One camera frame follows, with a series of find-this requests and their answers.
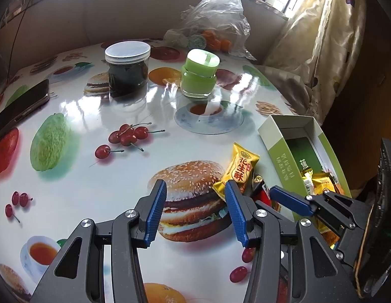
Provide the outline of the green glass jar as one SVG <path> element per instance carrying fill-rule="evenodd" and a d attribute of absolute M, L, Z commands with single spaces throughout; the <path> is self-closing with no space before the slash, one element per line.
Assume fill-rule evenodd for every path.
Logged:
<path fill-rule="evenodd" d="M 206 98 L 217 82 L 220 59 L 214 53 L 198 48 L 188 52 L 182 67 L 180 89 L 190 98 Z"/>

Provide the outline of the green white cardboard box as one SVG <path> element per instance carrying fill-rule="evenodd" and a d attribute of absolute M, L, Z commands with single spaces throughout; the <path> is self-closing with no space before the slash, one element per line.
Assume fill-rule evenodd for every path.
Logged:
<path fill-rule="evenodd" d="M 258 133 L 273 162 L 282 187 L 307 196 L 303 171 L 329 173 L 336 188 L 351 197 L 343 169 L 328 139 L 311 116 L 271 115 L 259 127 Z"/>

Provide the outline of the clear plastic bag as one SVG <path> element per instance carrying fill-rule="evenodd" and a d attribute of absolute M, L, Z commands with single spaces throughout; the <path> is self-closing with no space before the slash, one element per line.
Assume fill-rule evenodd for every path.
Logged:
<path fill-rule="evenodd" d="M 220 51 L 254 60 L 246 49 L 251 26 L 241 0 L 200 0 L 181 13 L 181 21 L 169 29 L 163 40 L 182 48 Z"/>

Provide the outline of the red black candy packet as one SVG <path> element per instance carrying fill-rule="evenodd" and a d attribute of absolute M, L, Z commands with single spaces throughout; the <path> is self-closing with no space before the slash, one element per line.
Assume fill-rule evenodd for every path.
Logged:
<path fill-rule="evenodd" d="M 251 183 L 251 198 L 253 201 L 261 201 L 264 204 L 271 206 L 271 199 L 269 196 L 269 188 L 267 187 L 263 177 L 257 174 Z"/>

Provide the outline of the yellow peanut candy packet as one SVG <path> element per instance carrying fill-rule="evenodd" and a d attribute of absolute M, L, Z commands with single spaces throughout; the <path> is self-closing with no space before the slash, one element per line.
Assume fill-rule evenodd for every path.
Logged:
<path fill-rule="evenodd" d="M 260 156 L 256 153 L 245 149 L 238 143 L 233 144 L 232 160 L 221 177 L 221 180 L 213 184 L 213 190 L 220 199 L 226 202 L 225 185 L 229 180 L 235 181 L 241 194 L 245 193 L 251 173 L 259 159 Z"/>

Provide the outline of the dark jar white lid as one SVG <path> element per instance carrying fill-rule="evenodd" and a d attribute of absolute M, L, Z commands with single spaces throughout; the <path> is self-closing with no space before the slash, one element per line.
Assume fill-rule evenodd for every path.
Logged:
<path fill-rule="evenodd" d="M 121 41 L 105 49 L 109 87 L 113 98 L 128 98 L 146 89 L 151 46 L 142 41 Z"/>

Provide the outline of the gold foil packet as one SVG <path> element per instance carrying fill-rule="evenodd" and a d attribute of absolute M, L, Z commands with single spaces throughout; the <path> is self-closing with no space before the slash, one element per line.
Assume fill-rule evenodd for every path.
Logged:
<path fill-rule="evenodd" d="M 315 193 L 315 187 L 312 182 L 312 176 L 313 176 L 312 168 L 306 168 L 301 172 L 303 184 L 305 185 L 308 196 L 311 196 Z"/>

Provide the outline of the black smartphone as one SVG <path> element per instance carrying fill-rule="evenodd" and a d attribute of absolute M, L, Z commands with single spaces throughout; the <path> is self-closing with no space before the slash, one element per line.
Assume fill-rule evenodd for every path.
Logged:
<path fill-rule="evenodd" d="M 0 138 L 49 101 L 49 80 L 44 79 L 0 112 Z"/>

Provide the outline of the beige floral curtain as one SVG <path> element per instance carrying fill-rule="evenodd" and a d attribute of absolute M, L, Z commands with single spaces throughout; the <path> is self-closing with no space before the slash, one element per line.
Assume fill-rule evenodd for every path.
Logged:
<path fill-rule="evenodd" d="M 323 123 L 362 46 L 366 0 L 303 0 L 259 71 L 296 114 Z"/>

